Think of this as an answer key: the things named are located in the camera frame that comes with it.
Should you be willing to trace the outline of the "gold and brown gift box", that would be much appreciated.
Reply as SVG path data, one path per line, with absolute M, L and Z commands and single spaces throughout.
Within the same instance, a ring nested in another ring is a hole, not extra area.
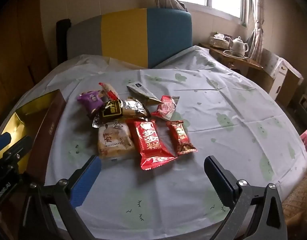
M 8 148 L 28 135 L 33 145 L 18 162 L 19 172 L 45 183 L 49 153 L 65 106 L 66 101 L 57 89 L 16 109 L 2 129 L 3 133 L 11 135 L 11 142 L 0 151 L 0 158 Z

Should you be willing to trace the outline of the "large red snack packet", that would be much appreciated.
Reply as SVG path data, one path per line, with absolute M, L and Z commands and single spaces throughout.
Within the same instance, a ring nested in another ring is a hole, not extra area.
M 152 170 L 177 158 L 159 138 L 155 120 L 127 119 L 126 123 L 136 149 L 141 155 L 142 170 Z

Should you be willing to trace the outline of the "wooden side table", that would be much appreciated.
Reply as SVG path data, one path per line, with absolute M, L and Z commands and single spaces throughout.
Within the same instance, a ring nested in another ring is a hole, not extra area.
M 264 89 L 267 93 L 269 93 L 273 85 L 273 78 L 271 78 L 270 75 L 265 72 L 263 67 L 256 61 L 250 59 L 243 60 L 229 57 L 225 55 L 222 50 L 213 48 L 205 43 L 200 43 L 199 46 L 209 49 L 209 53 L 211 54 L 211 56 L 218 62 L 230 68 L 231 70 L 240 72 L 243 76 L 252 80 L 262 89 Z

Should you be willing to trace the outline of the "grey yellow blue sofa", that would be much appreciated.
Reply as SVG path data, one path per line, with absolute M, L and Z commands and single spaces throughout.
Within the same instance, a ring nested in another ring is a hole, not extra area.
M 176 9 L 111 12 L 70 27 L 67 57 L 100 55 L 153 68 L 193 45 L 192 17 Z

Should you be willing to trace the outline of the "white sachet with black label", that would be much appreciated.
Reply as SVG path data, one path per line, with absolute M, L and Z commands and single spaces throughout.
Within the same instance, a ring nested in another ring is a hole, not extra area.
M 152 92 L 150 92 L 141 82 L 132 82 L 126 85 L 126 87 L 141 98 L 144 103 L 148 106 L 159 105 L 161 100 L 159 100 Z

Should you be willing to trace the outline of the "black and gold snack packet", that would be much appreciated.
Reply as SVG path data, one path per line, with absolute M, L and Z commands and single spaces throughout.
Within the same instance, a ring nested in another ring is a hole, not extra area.
M 122 100 L 109 100 L 96 111 L 92 127 L 99 128 L 101 125 L 118 119 L 122 116 Z

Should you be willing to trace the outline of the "white teapot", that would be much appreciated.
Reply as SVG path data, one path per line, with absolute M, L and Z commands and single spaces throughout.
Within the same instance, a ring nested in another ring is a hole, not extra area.
M 246 42 L 243 42 L 240 36 L 235 39 L 230 38 L 229 36 L 225 37 L 225 40 L 229 42 L 229 49 L 232 53 L 245 56 L 245 54 L 249 51 L 249 45 Z

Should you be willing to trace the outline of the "black chair back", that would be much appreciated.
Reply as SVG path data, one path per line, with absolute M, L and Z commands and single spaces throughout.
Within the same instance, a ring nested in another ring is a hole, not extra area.
M 67 55 L 67 33 L 72 23 L 69 18 L 59 20 L 56 23 L 56 53 L 57 64 L 62 64 L 68 60 Z

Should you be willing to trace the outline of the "red white round-logo packet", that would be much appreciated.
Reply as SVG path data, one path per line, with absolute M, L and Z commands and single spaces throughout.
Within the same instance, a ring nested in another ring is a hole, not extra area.
M 176 110 L 179 99 L 179 96 L 163 95 L 161 97 L 161 103 L 158 105 L 157 109 L 151 113 L 151 115 L 166 121 L 170 121 Z

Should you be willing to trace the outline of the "purple snack packet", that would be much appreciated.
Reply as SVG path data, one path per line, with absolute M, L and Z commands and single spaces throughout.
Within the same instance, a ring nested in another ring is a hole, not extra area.
M 102 90 L 93 90 L 80 94 L 77 101 L 85 107 L 89 115 L 92 115 L 104 104 L 103 96 Z

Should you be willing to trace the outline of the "light blue patterned tablecloth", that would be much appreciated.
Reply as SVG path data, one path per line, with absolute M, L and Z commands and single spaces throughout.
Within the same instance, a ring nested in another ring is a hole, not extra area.
M 307 150 L 257 84 L 188 48 L 154 68 L 102 56 L 59 65 L 16 103 L 52 92 L 66 104 L 47 150 L 45 183 L 93 156 L 102 167 L 77 213 L 97 239 L 210 239 L 230 213 L 204 166 L 212 155 L 245 186 L 284 200 L 307 170 Z

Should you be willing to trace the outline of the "green yellow cracker pack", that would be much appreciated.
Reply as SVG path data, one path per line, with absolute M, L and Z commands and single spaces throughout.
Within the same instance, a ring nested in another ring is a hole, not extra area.
M 128 98 L 122 101 L 122 114 L 124 116 L 131 116 L 134 118 L 149 118 L 150 112 L 137 99 Z

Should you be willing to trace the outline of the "small red snack bar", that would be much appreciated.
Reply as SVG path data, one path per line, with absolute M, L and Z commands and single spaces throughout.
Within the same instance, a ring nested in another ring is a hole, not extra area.
M 177 155 L 185 155 L 198 151 L 196 147 L 191 143 L 185 131 L 183 120 L 168 121 L 167 127 L 169 129 L 173 146 Z

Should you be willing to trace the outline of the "right side curtain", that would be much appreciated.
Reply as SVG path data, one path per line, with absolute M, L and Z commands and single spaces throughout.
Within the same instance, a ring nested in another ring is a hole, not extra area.
M 247 40 L 247 44 L 249 45 L 248 57 L 258 63 L 260 63 L 263 53 L 264 1 L 252 0 L 254 28 Z

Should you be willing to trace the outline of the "beige pastry packet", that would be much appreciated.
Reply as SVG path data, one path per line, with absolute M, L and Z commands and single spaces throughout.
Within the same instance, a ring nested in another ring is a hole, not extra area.
M 101 159 L 129 159 L 136 155 L 126 122 L 118 119 L 99 126 L 98 152 Z

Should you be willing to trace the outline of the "white cardboard box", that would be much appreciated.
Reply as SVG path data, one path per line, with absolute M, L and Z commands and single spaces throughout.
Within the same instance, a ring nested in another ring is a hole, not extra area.
M 286 59 L 267 49 L 263 49 L 260 64 L 265 72 L 264 90 L 273 100 L 287 107 L 303 82 L 302 74 Z

